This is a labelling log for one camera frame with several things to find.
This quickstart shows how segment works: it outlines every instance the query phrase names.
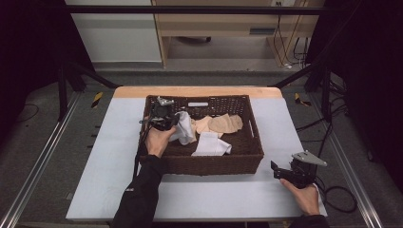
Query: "person's right hand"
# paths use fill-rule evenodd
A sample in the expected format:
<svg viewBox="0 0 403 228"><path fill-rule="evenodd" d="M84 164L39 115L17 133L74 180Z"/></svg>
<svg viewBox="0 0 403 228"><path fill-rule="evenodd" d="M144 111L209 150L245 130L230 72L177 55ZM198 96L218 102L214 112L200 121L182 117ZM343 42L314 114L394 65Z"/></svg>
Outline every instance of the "person's right hand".
<svg viewBox="0 0 403 228"><path fill-rule="evenodd" d="M310 184L303 189L298 189L288 180L280 179L279 181L284 185L284 187L293 193L299 208L305 216L320 215L318 203L319 193L313 184Z"/></svg>

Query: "metal rail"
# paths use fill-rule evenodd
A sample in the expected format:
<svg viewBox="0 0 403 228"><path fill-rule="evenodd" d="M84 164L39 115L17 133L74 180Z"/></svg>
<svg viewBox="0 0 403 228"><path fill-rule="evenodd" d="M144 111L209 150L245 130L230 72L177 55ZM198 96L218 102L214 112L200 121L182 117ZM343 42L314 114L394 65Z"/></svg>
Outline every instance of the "metal rail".
<svg viewBox="0 0 403 228"><path fill-rule="evenodd" d="M320 111L320 101L317 96L309 94L311 101L317 111L317 114L322 117ZM323 127L327 130L326 123L323 123ZM358 202L358 208L361 212L362 217L367 223L368 227L371 228L382 228L382 222L374 209L373 204L371 203L370 198L367 195L367 192L364 189L361 181L359 180L358 175L350 164L346 153L344 153L343 147L341 146L338 138L334 132L330 134L330 143L334 150L334 154L337 160L338 165L343 173L344 179L350 187L350 190L355 195L355 198Z"/></svg>
<svg viewBox="0 0 403 228"><path fill-rule="evenodd" d="M39 155L39 158L36 161L35 165L31 169L23 187L20 189L20 192L18 193L8 212L3 216L0 223L1 228L13 228L17 224L17 221L23 213L25 206L27 205L29 198L33 193L33 190L35 189L36 184L40 180L42 174L45 171L45 168L48 165L48 161L50 160L50 157L54 149L56 148L57 143L59 142L60 138L63 135L63 132L65 131L67 123L70 120L75 107L77 106L80 96L81 93L79 92L73 93L73 96L68 104L68 110L65 118L62 121L58 122L54 127L53 132L47 141L47 144Z"/></svg>

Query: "hand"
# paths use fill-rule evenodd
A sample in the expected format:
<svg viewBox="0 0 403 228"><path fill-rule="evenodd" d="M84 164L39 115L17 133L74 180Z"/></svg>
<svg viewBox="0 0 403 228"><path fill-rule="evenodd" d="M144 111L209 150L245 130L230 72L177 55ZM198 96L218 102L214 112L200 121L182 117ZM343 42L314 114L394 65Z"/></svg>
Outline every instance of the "hand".
<svg viewBox="0 0 403 228"><path fill-rule="evenodd" d="M305 216L320 215L318 203L319 193L313 184L310 184L303 189L298 189L288 180L280 179L279 181L284 185L284 187L293 193L299 208Z"/></svg>
<svg viewBox="0 0 403 228"><path fill-rule="evenodd" d="M167 131L160 131L154 127L148 132L147 139L145 140L145 146L147 147L149 155L155 155L160 158L163 155L164 150L168 146L169 138L176 131L176 127L172 126Z"/></svg>

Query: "white wall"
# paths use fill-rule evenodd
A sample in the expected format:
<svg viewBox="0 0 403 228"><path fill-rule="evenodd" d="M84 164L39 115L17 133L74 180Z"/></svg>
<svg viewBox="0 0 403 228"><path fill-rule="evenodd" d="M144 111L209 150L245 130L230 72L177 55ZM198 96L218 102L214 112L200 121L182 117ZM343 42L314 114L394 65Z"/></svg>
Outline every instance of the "white wall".
<svg viewBox="0 0 403 228"><path fill-rule="evenodd" d="M66 0L68 5L149 6L150 0ZM152 14L72 14L92 62L161 62Z"/></svg>

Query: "fabric item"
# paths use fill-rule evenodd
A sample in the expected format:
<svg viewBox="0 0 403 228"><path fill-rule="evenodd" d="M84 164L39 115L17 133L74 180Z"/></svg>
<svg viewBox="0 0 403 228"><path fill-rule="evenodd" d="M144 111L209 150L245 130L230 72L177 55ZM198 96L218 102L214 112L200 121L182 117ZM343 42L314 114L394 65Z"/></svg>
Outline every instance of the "fabric item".
<svg viewBox="0 0 403 228"><path fill-rule="evenodd" d="M196 131L201 134L202 132L215 132L210 130L210 128L208 127L208 123L212 120L213 118L211 116L206 116L201 120L198 121L194 121L194 125L196 127ZM220 132L216 132L219 134L219 138L221 138L221 136L223 135L223 133Z"/></svg>
<svg viewBox="0 0 403 228"><path fill-rule="evenodd" d="M237 130L241 130L243 127L242 119L239 115L230 116L229 119L231 120L231 124L237 128Z"/></svg>
<svg viewBox="0 0 403 228"><path fill-rule="evenodd" d="M172 141L179 140L179 142L182 145L186 145L186 144L189 144L189 143L195 141L195 134L193 133L193 130L192 130L192 124L190 122L191 119L190 119L189 114L185 111L180 111L178 113L180 114L180 118L179 118L179 122L176 126L177 130L169 138L169 141L172 142Z"/></svg>
<svg viewBox="0 0 403 228"><path fill-rule="evenodd" d="M192 156L222 156L230 154L232 145L219 139L216 132L202 132L199 144Z"/></svg>
<svg viewBox="0 0 403 228"><path fill-rule="evenodd" d="M215 117L208 122L210 130L220 133L234 133L242 129L242 119L238 115L229 116L228 114Z"/></svg>

